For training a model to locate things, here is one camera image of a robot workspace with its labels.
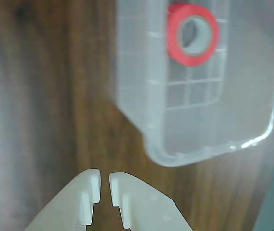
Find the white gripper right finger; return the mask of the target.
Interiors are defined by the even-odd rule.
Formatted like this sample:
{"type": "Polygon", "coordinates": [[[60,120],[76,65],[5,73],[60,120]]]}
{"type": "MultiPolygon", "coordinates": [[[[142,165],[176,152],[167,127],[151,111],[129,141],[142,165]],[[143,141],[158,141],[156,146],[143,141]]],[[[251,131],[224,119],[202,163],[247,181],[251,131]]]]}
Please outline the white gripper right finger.
{"type": "Polygon", "coordinates": [[[173,199],[143,180],[125,173],[109,175],[112,206],[120,209],[124,229],[131,231],[190,231],[173,199]]]}

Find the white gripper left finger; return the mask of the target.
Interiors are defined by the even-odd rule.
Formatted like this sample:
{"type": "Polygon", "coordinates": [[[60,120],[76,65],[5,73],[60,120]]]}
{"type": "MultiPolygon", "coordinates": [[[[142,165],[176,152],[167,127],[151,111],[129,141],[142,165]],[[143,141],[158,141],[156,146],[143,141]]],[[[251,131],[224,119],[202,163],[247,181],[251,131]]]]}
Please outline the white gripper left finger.
{"type": "Polygon", "coordinates": [[[88,169],[73,178],[37,214],[27,231],[85,231],[100,202],[101,174],[88,169]]]}

